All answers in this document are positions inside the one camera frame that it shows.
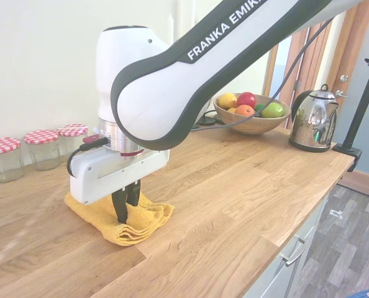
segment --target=white cabinet drawer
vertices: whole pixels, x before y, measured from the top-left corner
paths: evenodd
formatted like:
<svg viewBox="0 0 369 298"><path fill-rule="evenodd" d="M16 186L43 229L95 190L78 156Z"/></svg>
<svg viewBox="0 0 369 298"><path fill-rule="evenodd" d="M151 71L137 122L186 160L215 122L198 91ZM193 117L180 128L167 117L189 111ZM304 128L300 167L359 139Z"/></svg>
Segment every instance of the white cabinet drawer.
<svg viewBox="0 0 369 298"><path fill-rule="evenodd" d="M313 231L318 224L325 203L326 200L305 221L280 254L270 263L269 267L267 267L258 280L255 281L253 286L245 294L245 298L285 297L287 288L291 282L292 273L297 268L295 268L295 263L293 263L293 266L285 266L286 261L284 257L287 259L296 258L298 260L298 258L302 257L300 254L303 249L310 247L309 242L312 241Z"/></svg>
<svg viewBox="0 0 369 298"><path fill-rule="evenodd" d="M266 289L269 287L271 282L275 279L277 274L283 269L285 266L285 262L283 261L282 255L291 256L296 247L299 245L298 237L293 237L288 244L282 250L282 253L278 255L267 267L265 272L258 278L257 281L253 284L250 290L244 296L245 298L256 298L261 297Z"/></svg>
<svg viewBox="0 0 369 298"><path fill-rule="evenodd" d="M282 267L265 293L263 293L262 298L285 298L286 290L291 280L294 267L295 264L292 264L289 267Z"/></svg>

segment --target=yellow towel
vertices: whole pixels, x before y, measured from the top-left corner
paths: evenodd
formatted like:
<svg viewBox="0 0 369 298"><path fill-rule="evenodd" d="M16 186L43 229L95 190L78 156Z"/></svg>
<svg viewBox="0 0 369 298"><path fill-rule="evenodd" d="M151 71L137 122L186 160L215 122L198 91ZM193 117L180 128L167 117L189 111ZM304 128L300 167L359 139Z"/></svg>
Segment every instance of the yellow towel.
<svg viewBox="0 0 369 298"><path fill-rule="evenodd" d="M171 217L173 206L154 204L140 193L139 204L127 204L127 224L117 221L111 195L91 205L83 205L67 194L65 202L85 221L95 226L106 240L121 246L131 246L146 240Z"/></svg>

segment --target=red apple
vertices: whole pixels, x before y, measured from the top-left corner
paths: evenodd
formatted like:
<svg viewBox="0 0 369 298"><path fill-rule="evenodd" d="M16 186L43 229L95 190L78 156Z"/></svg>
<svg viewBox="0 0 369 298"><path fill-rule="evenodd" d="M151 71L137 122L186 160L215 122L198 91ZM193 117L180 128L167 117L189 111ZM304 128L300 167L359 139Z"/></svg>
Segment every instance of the red apple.
<svg viewBox="0 0 369 298"><path fill-rule="evenodd" d="M237 98L237 107L243 105L250 106L254 109L257 106L257 98L251 92L244 92Z"/></svg>

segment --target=laminate floor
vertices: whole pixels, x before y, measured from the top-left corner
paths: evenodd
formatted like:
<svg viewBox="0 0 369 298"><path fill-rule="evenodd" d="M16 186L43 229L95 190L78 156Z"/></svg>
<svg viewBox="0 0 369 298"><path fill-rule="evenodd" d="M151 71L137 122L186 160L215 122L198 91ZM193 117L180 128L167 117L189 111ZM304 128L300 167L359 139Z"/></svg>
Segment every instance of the laminate floor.
<svg viewBox="0 0 369 298"><path fill-rule="evenodd" d="M369 197L329 196L293 298L345 298L369 289Z"/></svg>

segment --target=black pole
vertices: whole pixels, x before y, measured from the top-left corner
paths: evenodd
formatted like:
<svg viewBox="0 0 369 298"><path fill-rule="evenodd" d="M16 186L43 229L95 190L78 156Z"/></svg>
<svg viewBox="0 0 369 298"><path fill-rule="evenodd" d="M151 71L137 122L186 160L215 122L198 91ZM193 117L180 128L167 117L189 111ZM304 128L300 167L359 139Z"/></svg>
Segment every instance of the black pole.
<svg viewBox="0 0 369 298"><path fill-rule="evenodd" d="M360 125L363 121L368 105L369 105L369 79L367 85L365 86L364 93L361 96L360 103L358 104L356 113L354 115L352 124L350 125L350 128L347 132L347 136L344 143L337 144L333 148L334 151L341 152L353 156L355 158L354 164L348 170L349 172L352 172L355 169L362 155L362 151L360 149L353 148L353 142L358 132L358 129L360 128Z"/></svg>
<svg viewBox="0 0 369 298"><path fill-rule="evenodd" d="M365 86L364 93L358 104L356 114L354 115L352 124L347 132L346 139L342 145L343 149L351 149L353 147L353 142L360 128L361 122L363 121L365 112L367 111L369 105L369 80Z"/></svg>

